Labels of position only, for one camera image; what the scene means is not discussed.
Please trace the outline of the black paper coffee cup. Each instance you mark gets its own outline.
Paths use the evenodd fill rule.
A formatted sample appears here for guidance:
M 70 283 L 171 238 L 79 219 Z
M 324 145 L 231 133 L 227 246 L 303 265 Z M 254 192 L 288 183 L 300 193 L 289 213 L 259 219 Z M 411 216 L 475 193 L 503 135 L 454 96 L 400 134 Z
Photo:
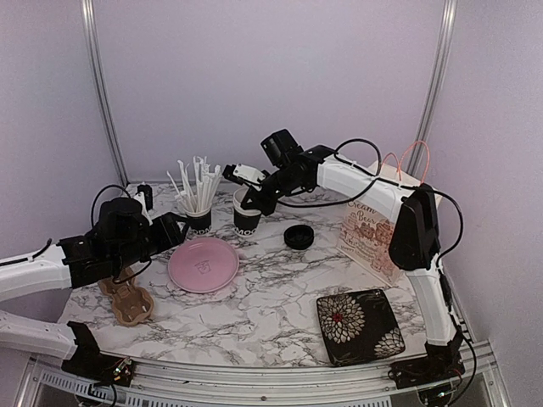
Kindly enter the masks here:
M 240 237 L 251 237 L 255 234 L 260 222 L 261 212 L 256 209 L 243 209 L 241 203 L 248 191 L 240 187 L 232 196 L 234 231 Z

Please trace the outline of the black plastic cup lid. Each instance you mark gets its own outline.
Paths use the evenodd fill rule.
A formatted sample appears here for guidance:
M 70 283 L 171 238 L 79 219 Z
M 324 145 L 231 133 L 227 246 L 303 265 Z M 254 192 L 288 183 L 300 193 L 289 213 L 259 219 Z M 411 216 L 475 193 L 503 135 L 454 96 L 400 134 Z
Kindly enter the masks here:
M 290 226 L 283 233 L 285 244 L 294 250 L 308 249 L 314 243 L 314 239 L 314 230 L 307 225 Z

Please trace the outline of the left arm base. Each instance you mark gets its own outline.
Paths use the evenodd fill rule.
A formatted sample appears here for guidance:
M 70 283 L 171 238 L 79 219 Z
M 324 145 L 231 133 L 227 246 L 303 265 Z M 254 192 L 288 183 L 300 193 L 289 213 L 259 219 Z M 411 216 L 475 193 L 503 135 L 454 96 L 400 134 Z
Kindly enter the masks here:
M 135 365 L 130 357 L 103 354 L 92 332 L 83 323 L 69 321 L 67 326 L 75 335 L 76 351 L 63 360 L 62 371 L 92 379 L 98 384 L 131 385 Z

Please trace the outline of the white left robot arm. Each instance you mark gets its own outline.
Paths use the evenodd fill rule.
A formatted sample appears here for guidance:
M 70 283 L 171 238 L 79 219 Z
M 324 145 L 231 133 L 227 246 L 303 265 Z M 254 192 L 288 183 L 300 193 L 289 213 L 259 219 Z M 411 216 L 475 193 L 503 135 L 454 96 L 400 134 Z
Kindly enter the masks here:
M 168 212 L 151 218 L 145 203 L 114 198 L 101 205 L 98 220 L 84 235 L 69 237 L 19 258 L 1 262 L 3 301 L 47 290 L 76 289 L 99 282 L 180 245 L 188 219 Z M 1 314 L 1 345 L 71 360 L 89 377 L 107 370 L 107 359 L 86 325 L 57 324 Z

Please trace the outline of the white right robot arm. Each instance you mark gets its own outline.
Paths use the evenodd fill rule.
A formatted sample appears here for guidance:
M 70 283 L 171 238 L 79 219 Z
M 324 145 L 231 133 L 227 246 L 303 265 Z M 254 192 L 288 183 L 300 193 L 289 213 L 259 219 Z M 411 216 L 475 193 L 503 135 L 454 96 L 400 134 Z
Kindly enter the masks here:
M 385 248 L 392 263 L 404 271 L 415 291 L 426 329 L 426 342 L 438 347 L 425 355 L 421 373 L 437 380 L 453 366 L 445 348 L 457 328 L 442 271 L 436 198 L 439 192 L 420 183 L 406 185 L 349 161 L 338 150 L 317 145 L 304 150 L 288 133 L 272 135 L 261 146 L 276 171 L 244 164 L 224 170 L 230 181 L 248 187 L 242 206 L 264 216 L 275 212 L 282 198 L 321 187 L 345 196 L 344 203 L 367 204 L 391 222 L 393 234 Z

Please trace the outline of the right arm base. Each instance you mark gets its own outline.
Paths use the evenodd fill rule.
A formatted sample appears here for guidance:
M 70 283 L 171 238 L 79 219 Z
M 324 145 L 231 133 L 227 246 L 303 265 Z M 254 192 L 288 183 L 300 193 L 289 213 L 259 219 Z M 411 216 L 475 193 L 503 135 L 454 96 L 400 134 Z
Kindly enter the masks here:
M 465 373 L 460 347 L 464 342 L 461 332 L 445 346 L 425 344 L 426 354 L 390 365 L 388 377 L 398 389 L 440 382 Z

